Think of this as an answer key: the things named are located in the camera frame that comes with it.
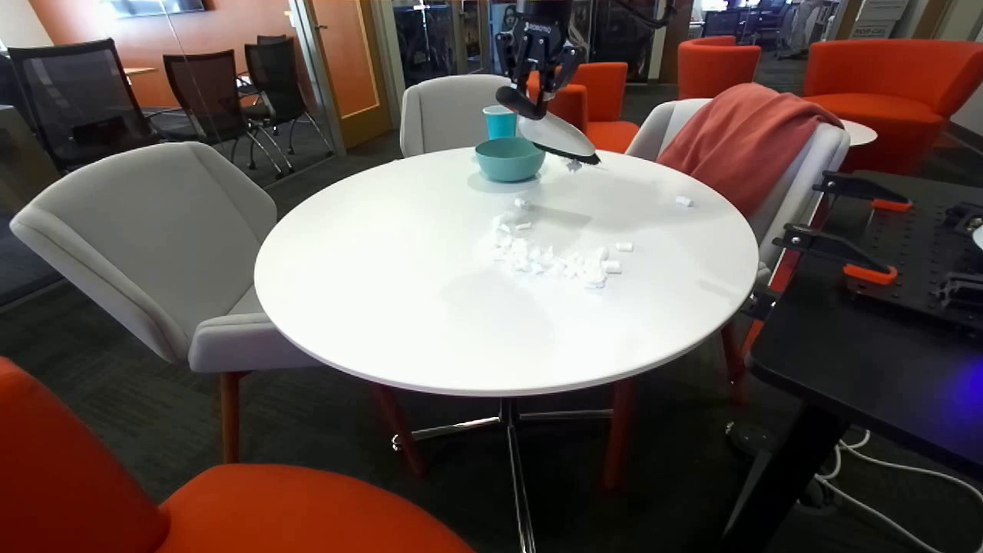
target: teal cup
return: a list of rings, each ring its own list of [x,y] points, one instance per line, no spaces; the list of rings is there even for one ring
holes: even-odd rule
[[[504,105],[486,105],[486,139],[515,139],[515,112]]]

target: gray carpet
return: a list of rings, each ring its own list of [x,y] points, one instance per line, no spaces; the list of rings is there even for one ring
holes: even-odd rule
[[[625,109],[631,115],[648,112],[665,94],[665,86],[631,86]],[[978,176],[980,152],[955,151],[930,158],[925,172]],[[313,191],[394,155],[394,134],[386,134],[349,155],[321,155],[306,147],[298,152],[298,172],[286,178],[264,169],[256,176],[286,212]],[[0,310],[0,354],[63,395],[152,498],[164,498],[188,476],[219,461],[214,376],[158,362],[69,284]],[[524,427],[522,450],[539,549],[712,549],[746,474],[746,461],[723,439],[725,424],[734,416],[756,420],[780,435],[794,408],[790,395],[756,381],[748,395],[746,411],[728,402],[714,340],[644,373],[625,480],[615,495],[600,487],[606,424]],[[420,393],[399,393],[399,402],[413,424],[493,408],[491,402]],[[607,391],[583,391],[522,405],[606,402]],[[428,476],[416,480],[386,447],[364,384],[334,369],[250,373],[241,386],[241,405],[244,461],[352,474],[428,506],[478,549],[515,549],[508,454],[497,429],[428,441]],[[922,461],[884,439],[875,439],[873,450]],[[841,486],[942,549],[972,549],[983,538],[980,506],[952,486],[859,465],[847,465]],[[838,499],[799,506],[769,549],[914,553],[880,522]]]

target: orange blanket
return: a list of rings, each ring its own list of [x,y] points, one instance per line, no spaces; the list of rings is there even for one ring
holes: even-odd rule
[[[739,84],[698,109],[656,155],[753,216],[799,155],[816,121],[834,121],[816,105]]]

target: orange chair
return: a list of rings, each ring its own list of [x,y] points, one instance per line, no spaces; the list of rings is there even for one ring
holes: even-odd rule
[[[682,40],[676,50],[676,94],[712,99],[734,84],[753,84],[762,46],[738,44],[734,35]]]
[[[625,62],[583,62],[576,73],[557,93],[549,109],[576,127],[594,147],[624,151],[639,127],[624,118]]]
[[[877,131],[843,169],[912,172],[980,78],[980,44],[834,40],[808,50],[800,94]]]
[[[413,502],[341,474],[220,465],[158,506],[28,371],[0,357],[6,553],[471,549]]]

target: black desk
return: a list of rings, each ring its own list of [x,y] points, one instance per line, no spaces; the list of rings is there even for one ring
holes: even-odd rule
[[[940,204],[983,203],[983,188],[873,172],[869,178],[914,199],[910,216],[894,219],[925,220],[938,219]],[[834,199],[825,227],[873,245],[862,212],[857,199]],[[771,541],[847,424],[983,476],[983,336],[855,299],[834,284],[838,267],[825,256],[800,250],[790,289],[753,347],[753,373],[803,405],[725,530],[728,553],[762,549]]]

